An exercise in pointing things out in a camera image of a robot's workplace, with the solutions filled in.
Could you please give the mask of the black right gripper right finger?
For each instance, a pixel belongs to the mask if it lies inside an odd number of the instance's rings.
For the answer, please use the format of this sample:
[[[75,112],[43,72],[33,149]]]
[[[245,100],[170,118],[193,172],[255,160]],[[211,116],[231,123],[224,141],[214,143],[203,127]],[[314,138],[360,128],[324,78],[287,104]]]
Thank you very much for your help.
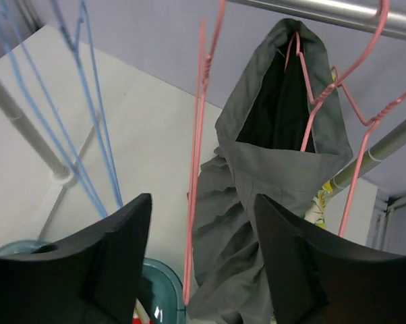
[[[254,213],[277,323],[406,323],[406,256],[350,242],[263,194]]]

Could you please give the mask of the grey skirt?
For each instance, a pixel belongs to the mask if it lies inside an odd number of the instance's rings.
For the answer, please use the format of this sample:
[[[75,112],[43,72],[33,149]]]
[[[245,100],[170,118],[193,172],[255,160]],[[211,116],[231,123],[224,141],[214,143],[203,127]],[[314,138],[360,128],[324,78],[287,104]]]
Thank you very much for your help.
[[[317,112],[305,152],[301,143],[313,107],[289,39],[298,31],[312,92],[332,83],[324,43],[298,20],[278,21],[254,51],[215,129],[219,145],[198,176],[192,228],[197,289],[192,319],[268,323],[272,304],[254,203],[265,194],[303,217],[319,189],[352,158],[337,92]]]

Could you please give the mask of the pink hanger with grey skirt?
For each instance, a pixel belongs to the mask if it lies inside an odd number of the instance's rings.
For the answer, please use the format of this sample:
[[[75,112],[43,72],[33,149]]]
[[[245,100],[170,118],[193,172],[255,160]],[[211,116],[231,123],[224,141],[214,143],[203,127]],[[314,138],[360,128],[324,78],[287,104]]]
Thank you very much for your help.
[[[323,98],[320,98],[320,99],[315,99],[314,98],[310,78],[308,76],[308,70],[307,70],[307,66],[306,66],[305,57],[304,57],[304,54],[301,51],[301,36],[300,36],[300,33],[298,31],[295,31],[292,34],[291,38],[289,39],[287,52],[286,52],[286,55],[285,55],[284,72],[287,71],[287,67],[289,65],[289,59],[290,59],[290,56],[291,56],[291,51],[292,51],[292,46],[293,45],[295,45],[295,55],[299,58],[299,61],[300,61],[301,70],[302,70],[302,73],[303,73],[303,79],[304,79],[305,86],[306,86],[306,93],[307,93],[308,101],[309,101],[309,104],[313,107],[313,109],[309,113],[308,122],[307,122],[307,125],[306,125],[306,129],[305,129],[305,132],[304,132],[304,135],[303,135],[303,140],[302,140],[301,148],[300,148],[301,152],[305,152],[306,147],[308,145],[308,140],[309,140],[309,137],[310,137],[310,134],[311,134],[311,131],[312,131],[312,124],[314,123],[314,119],[315,119],[315,116],[316,116],[317,112],[319,112],[319,110],[322,108],[322,105],[324,103],[324,99]]]

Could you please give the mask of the pink hanger with poppy skirt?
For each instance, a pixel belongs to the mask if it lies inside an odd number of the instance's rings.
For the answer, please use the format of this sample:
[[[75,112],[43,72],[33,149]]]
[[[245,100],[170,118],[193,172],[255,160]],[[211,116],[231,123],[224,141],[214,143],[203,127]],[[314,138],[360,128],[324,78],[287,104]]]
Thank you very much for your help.
[[[191,279],[192,279],[192,265],[193,265],[193,248],[192,248],[192,228],[194,225],[194,217],[196,214],[196,197],[198,188],[198,173],[200,166],[200,152],[202,144],[202,133],[204,124],[204,112],[206,105],[206,94],[208,90],[210,69],[214,52],[219,40],[219,34],[223,25],[225,16],[225,1],[219,2],[219,9],[217,14],[216,23],[214,26],[214,34],[210,49],[206,49],[206,33],[205,33],[205,20],[201,21],[199,44],[198,44],[198,72],[197,72],[197,85],[195,95],[195,108],[194,108],[194,122],[193,122],[193,136],[192,136],[192,158],[190,166],[190,182],[188,191],[188,207],[187,207],[187,228],[185,239],[185,260],[183,272],[183,302],[185,305],[189,304],[191,296]]]

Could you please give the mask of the teal plastic basin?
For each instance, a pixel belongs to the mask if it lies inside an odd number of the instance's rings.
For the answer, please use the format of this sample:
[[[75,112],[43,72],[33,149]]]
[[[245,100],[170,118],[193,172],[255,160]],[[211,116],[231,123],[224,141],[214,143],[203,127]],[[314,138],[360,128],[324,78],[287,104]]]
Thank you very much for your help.
[[[30,254],[50,243],[20,240],[0,247],[0,257]],[[144,258],[138,299],[150,317],[150,323],[186,323],[186,307],[182,301],[182,282],[168,265]]]

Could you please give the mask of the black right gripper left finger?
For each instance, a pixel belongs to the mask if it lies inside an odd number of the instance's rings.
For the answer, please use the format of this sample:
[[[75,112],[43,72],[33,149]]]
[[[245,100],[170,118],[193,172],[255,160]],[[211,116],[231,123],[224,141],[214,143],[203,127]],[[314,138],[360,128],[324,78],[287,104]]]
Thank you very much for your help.
[[[131,323],[152,197],[30,254],[0,256],[0,323]]]

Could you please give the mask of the red poppy print skirt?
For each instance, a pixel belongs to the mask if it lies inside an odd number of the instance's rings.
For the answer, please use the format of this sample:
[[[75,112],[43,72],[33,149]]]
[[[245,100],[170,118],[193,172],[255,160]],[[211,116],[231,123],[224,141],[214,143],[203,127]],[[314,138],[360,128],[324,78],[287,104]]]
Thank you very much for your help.
[[[138,299],[136,299],[134,307],[132,324],[153,324],[149,314]]]

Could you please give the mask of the blue wire hanger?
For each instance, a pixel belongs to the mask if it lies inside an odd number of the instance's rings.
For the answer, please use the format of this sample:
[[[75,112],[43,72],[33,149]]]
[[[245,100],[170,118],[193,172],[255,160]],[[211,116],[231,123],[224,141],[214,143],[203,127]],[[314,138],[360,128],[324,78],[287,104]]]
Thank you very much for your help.
[[[98,78],[98,68],[96,64],[95,48],[92,37],[92,31],[90,26],[90,18],[88,14],[88,8],[85,1],[78,2],[78,16],[76,20],[76,28],[74,35],[72,36],[69,32],[69,28],[65,22],[64,15],[61,11],[58,1],[51,1],[51,7],[53,13],[58,23],[59,31],[62,37],[71,51],[72,57],[76,63],[78,75],[82,84],[82,89],[86,97],[86,102],[92,122],[94,124],[94,129],[96,133],[96,138],[98,141],[98,146],[100,149],[101,157],[105,169],[107,170],[107,175],[111,183],[113,197],[115,199],[118,208],[123,207],[123,200],[121,196],[121,191],[119,187],[119,180],[117,177],[117,172],[115,168],[115,160],[113,155],[113,150],[111,146],[109,131],[107,127],[105,109],[103,105],[103,97],[101,94],[100,81]],[[88,79],[86,77],[86,72],[84,71],[82,60],[80,57],[80,36],[82,30],[85,29],[88,35],[88,46],[90,52],[90,62],[92,68],[92,74],[94,78],[94,84],[96,89],[96,98],[93,99],[90,94]]]
[[[0,43],[18,88],[41,128],[36,128],[1,81],[0,109],[50,168],[52,181],[64,188],[79,182],[96,212],[105,218],[107,211],[82,163],[84,150],[74,145],[6,1],[0,1]],[[89,135],[96,137],[90,119]]]

